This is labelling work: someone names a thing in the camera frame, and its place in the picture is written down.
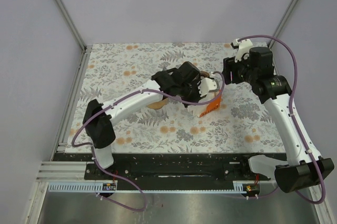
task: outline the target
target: orange plastic piece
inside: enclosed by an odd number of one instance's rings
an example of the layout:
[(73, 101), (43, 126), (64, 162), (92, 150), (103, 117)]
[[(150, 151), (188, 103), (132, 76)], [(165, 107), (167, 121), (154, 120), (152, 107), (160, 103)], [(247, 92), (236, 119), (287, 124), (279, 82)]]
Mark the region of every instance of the orange plastic piece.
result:
[(209, 103), (206, 107), (206, 110), (200, 114), (200, 117), (203, 117), (204, 115), (207, 115), (208, 113), (216, 110), (217, 108), (220, 107), (220, 102), (221, 102), (221, 96), (213, 101), (212, 103)]

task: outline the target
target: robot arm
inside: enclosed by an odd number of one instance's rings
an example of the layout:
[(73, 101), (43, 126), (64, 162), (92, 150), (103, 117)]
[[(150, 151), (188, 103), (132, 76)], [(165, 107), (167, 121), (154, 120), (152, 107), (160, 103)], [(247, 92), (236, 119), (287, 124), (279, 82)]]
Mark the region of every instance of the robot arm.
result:
[[(158, 91), (146, 92), (146, 89)], [(103, 104), (89, 102), (83, 123), (97, 112), (111, 106), (112, 109), (93, 119), (86, 127), (86, 133), (93, 141), (98, 163), (107, 168), (114, 162), (110, 145), (116, 139), (113, 127), (128, 115), (144, 106), (163, 100), (164, 94), (180, 96), (182, 100), (198, 103), (209, 93), (219, 90), (219, 85), (209, 76), (203, 75), (193, 64), (185, 62), (178, 69), (157, 72), (142, 86), (132, 92)]]
[[(321, 153), (312, 143), (296, 112), (294, 103), (294, 114), (290, 113), (291, 89), (283, 76), (274, 74), (272, 52), (266, 47), (253, 47), (247, 52), (246, 46), (244, 46), (243, 50), (247, 56), (240, 58), (240, 60), (236, 57), (224, 59), (225, 82), (226, 84), (247, 82), (252, 86), (252, 91), (259, 97), (260, 102), (268, 110), (276, 124), (288, 161), (288, 163), (284, 163), (264, 155), (253, 156), (249, 159), (252, 172), (275, 178), (284, 192), (319, 184), (317, 172), (308, 155), (309, 152), (317, 161), (323, 178), (334, 169), (334, 164), (330, 158), (322, 158)], [(298, 121), (310, 148), (308, 151), (299, 136), (292, 116), (295, 116)]]

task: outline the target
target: floral tablecloth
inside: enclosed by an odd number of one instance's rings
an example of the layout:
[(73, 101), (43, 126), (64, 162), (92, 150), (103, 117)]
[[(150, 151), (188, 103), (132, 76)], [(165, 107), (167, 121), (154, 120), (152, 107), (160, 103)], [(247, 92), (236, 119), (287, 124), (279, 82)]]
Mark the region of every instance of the floral tablecloth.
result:
[[(206, 72), (222, 71), (223, 58), (234, 55), (228, 43), (94, 44), (66, 152), (90, 152), (88, 146), (71, 146), (90, 100), (119, 97), (185, 61)], [(112, 152), (284, 152), (275, 124), (248, 84), (226, 86), (220, 108), (202, 118), (170, 100), (160, 110), (142, 108), (114, 130)], [(89, 140), (82, 132), (77, 142)]]

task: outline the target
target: white enclosure wall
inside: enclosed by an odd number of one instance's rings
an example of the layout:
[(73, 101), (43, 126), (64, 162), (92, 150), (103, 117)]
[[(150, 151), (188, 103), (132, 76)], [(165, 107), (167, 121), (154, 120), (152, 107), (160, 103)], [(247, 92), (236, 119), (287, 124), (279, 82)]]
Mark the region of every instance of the white enclosure wall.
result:
[(81, 50), (53, 0), (0, 0), (0, 219), (18, 224)]
[(223, 42), (272, 35), (290, 0), (63, 0), (84, 42)]
[[(295, 102), (301, 119), (323, 157), (331, 157), (335, 164), (337, 163), (336, 13), (336, 0), (301, 0), (280, 37), (293, 49), (299, 65)], [(273, 51), (280, 74), (293, 80), (290, 55), (279, 45), (273, 47)], [(329, 202), (335, 215), (336, 180), (336, 170), (325, 180)]]

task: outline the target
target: black mounting plate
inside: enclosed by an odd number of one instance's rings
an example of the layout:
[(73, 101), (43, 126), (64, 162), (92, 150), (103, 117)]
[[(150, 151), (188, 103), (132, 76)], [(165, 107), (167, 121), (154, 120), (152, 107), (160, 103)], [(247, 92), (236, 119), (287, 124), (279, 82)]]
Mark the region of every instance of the black mounting plate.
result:
[[(258, 154), (113, 154), (106, 170), (126, 177), (142, 190), (228, 190), (233, 181), (255, 180), (247, 160)], [(286, 160), (286, 154), (264, 155)], [(85, 180), (112, 180), (95, 164), (87, 164)], [(124, 180), (118, 190), (135, 190)], [(260, 180), (268, 180), (260, 175)]]

